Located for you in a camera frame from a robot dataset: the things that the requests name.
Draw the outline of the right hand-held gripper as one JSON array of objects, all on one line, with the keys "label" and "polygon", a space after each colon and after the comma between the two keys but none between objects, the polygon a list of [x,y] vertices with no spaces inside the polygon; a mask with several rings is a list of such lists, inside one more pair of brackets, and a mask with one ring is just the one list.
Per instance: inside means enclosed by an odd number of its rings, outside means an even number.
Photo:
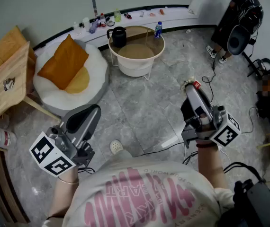
[{"label": "right hand-held gripper", "polygon": [[[180,110],[186,125],[181,136],[187,148],[189,143],[194,140],[226,147],[241,134],[240,124],[224,106],[213,106],[212,108],[205,93],[193,84],[188,83],[184,89],[187,98]],[[209,117],[210,124],[201,124],[200,116],[202,114]]]}]

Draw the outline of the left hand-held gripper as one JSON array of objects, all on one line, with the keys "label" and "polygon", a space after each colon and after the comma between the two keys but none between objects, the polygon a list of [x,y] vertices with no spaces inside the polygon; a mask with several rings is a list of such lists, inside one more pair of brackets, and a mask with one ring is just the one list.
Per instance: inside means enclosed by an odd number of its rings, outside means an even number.
[{"label": "left hand-held gripper", "polygon": [[63,124],[42,132],[29,149],[37,165],[48,174],[59,177],[79,166],[80,171],[92,171],[88,167],[95,152],[91,139],[101,117],[98,105],[80,106],[69,111]]}]

